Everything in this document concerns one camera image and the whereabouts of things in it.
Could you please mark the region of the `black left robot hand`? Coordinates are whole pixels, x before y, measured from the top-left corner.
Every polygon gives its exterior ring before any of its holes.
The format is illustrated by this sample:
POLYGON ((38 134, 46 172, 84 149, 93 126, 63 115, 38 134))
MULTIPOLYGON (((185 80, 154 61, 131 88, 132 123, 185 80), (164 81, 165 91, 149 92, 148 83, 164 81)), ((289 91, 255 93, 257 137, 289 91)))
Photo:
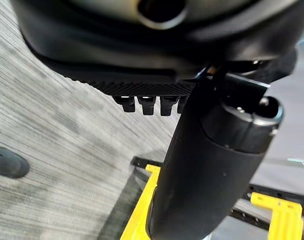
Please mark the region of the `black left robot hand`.
POLYGON ((200 240, 229 214, 285 110, 304 0, 13 0, 30 51, 127 113, 181 115, 148 204, 151 240, 200 240))

